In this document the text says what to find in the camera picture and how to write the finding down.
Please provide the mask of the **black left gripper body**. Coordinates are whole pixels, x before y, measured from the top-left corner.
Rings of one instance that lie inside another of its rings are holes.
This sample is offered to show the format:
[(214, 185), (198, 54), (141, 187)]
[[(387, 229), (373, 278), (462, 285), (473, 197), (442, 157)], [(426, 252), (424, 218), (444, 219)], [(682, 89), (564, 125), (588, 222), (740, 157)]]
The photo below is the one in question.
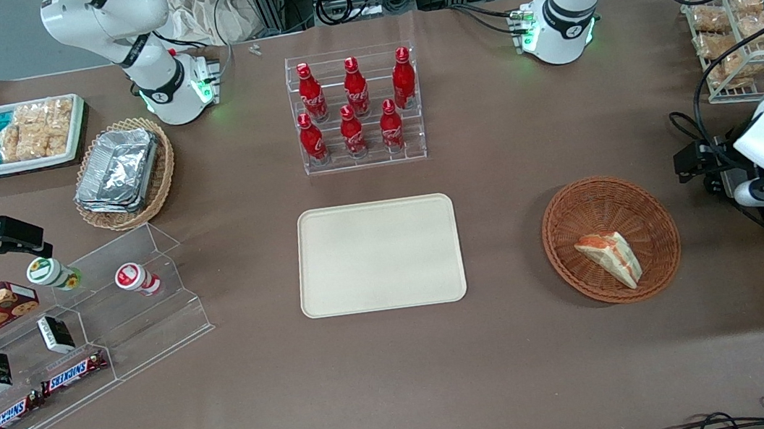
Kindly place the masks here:
[(716, 140), (713, 141), (716, 160), (725, 166), (727, 169), (740, 169), (742, 168), (741, 157), (735, 156), (732, 145), (729, 140)]

